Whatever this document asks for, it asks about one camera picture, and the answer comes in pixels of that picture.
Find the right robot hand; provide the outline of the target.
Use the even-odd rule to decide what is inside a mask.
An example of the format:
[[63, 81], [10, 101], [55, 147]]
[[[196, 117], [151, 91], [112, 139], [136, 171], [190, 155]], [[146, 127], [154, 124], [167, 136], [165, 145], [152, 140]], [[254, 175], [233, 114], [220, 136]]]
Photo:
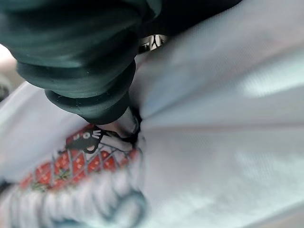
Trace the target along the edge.
[[17, 72], [59, 108], [134, 142], [135, 57], [151, 35], [172, 37], [235, 0], [3, 0], [0, 42]]

